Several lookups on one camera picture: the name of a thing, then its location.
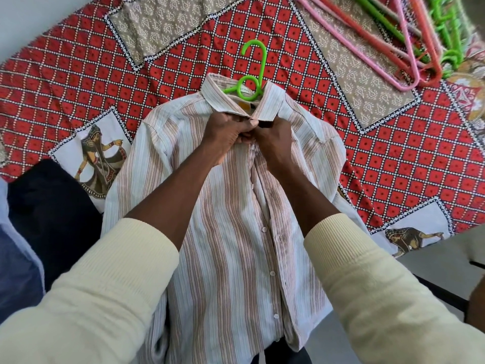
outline red diamond pattern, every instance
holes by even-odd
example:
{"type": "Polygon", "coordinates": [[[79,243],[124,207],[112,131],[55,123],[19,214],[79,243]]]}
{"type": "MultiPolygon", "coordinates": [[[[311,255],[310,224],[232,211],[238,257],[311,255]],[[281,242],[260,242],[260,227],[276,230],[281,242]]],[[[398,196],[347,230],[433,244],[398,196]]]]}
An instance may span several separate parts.
{"type": "Polygon", "coordinates": [[[4,177],[18,177],[111,106],[134,136],[153,107],[198,91],[209,72],[257,75],[261,51],[239,55],[257,38],[268,46],[264,78],[340,133],[348,158],[341,184],[370,229],[430,197],[445,204],[457,231],[485,222],[483,156],[443,83],[362,134],[291,0],[236,1],[138,71],[104,19],[120,2],[93,1],[0,67],[4,177]]]}

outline cream sweater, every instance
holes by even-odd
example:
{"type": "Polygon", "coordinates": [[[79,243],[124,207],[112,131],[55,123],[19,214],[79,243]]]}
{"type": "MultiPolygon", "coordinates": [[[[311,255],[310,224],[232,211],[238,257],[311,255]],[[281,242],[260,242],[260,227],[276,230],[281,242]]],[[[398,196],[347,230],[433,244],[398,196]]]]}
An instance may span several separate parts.
{"type": "MultiPolygon", "coordinates": [[[[449,313],[346,215],[321,221],[304,245],[362,363],[485,362],[485,335],[449,313]]],[[[0,362],[128,363],[178,262],[161,232],[120,220],[39,306],[0,326],[0,362]]]]}

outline blue fabric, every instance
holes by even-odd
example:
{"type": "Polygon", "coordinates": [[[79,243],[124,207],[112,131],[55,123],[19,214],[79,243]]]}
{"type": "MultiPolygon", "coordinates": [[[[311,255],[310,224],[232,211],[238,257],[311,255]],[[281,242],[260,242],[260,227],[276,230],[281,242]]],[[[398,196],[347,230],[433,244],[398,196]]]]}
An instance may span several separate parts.
{"type": "Polygon", "coordinates": [[[0,324],[39,304],[43,280],[42,263],[8,218],[7,184],[0,178],[0,324]]]}

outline floor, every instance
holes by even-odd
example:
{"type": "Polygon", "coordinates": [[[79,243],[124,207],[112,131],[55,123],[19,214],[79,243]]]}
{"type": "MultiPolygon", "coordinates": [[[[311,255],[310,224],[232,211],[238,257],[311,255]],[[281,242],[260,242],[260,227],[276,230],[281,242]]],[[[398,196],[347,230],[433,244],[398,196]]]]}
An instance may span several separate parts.
{"type": "MultiPolygon", "coordinates": [[[[80,8],[89,0],[2,0],[0,10],[0,61],[7,59],[35,36],[80,8]]],[[[463,0],[470,19],[485,35],[485,0],[463,0]]],[[[482,272],[470,266],[460,245],[470,237],[482,239],[485,226],[443,243],[410,253],[400,262],[412,272],[449,291],[468,298],[482,272]]],[[[345,332],[334,313],[312,333],[306,348],[313,364],[358,364],[345,332]]]]}

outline hand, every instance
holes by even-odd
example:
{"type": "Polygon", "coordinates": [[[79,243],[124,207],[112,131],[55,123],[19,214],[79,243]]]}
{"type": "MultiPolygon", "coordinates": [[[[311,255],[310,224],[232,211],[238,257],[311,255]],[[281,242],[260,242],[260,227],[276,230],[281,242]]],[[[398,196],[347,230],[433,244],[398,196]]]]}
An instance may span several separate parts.
{"type": "Polygon", "coordinates": [[[273,176],[293,166],[292,125],[288,121],[276,116],[271,128],[255,128],[253,135],[273,176]]]}
{"type": "Polygon", "coordinates": [[[251,143],[248,133],[257,127],[257,120],[231,113],[214,112],[209,116],[201,146],[207,147],[214,156],[214,166],[220,165],[234,143],[251,143]]]}

